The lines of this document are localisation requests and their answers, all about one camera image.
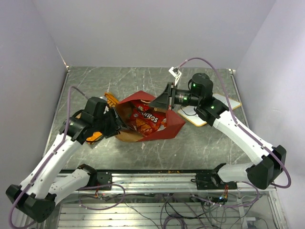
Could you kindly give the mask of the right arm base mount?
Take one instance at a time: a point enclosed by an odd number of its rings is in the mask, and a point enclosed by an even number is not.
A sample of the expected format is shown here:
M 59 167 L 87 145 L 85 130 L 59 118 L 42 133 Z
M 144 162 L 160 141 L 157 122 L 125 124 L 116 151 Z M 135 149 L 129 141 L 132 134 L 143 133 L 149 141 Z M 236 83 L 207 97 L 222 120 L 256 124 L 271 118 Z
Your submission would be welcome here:
M 200 170 L 196 173 L 191 182 L 196 184 L 197 190 L 225 190 L 225 188 L 237 189 L 236 182 L 223 182 L 212 170 Z

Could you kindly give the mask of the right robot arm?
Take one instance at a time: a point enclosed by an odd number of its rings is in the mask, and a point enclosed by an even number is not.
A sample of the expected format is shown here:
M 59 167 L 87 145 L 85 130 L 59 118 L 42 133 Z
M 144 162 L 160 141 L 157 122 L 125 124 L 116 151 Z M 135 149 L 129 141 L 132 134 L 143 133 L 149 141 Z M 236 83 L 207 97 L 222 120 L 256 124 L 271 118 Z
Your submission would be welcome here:
M 214 97 L 214 84 L 207 74 L 194 74 L 188 84 L 188 90 L 181 90 L 168 83 L 149 106 L 159 110 L 170 110 L 175 105 L 193 106 L 200 119 L 229 137 L 251 160 L 246 164 L 218 165 L 212 171 L 211 185 L 219 189 L 229 182 L 249 182 L 258 189 L 266 189 L 273 184 L 284 170 L 286 150 L 262 140 L 240 123 L 228 104 Z

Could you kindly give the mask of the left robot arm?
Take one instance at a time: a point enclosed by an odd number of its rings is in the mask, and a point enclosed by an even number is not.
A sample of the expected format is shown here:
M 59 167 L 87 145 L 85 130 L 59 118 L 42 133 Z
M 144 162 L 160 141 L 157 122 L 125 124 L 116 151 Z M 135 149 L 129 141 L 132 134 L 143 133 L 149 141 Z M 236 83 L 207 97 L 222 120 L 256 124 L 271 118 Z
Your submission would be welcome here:
M 126 128 L 116 109 L 109 107 L 106 100 L 89 98 L 84 109 L 68 116 L 52 147 L 35 169 L 19 185 L 8 187 L 6 195 L 12 208 L 41 223 L 72 192 L 95 189 L 98 172 L 86 164 L 60 180 L 56 177 L 72 154 L 94 133 L 100 132 L 103 138 L 109 138 Z

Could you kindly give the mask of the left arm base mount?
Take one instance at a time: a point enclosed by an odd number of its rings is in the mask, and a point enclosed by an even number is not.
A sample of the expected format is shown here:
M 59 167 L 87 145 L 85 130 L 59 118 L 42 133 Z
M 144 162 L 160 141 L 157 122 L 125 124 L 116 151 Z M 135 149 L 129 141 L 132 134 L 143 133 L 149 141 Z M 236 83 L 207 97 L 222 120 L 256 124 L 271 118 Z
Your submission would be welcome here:
M 77 168 L 85 171 L 89 176 L 87 185 L 79 190 L 111 190 L 112 175 L 110 173 L 96 170 L 86 164 L 79 165 Z

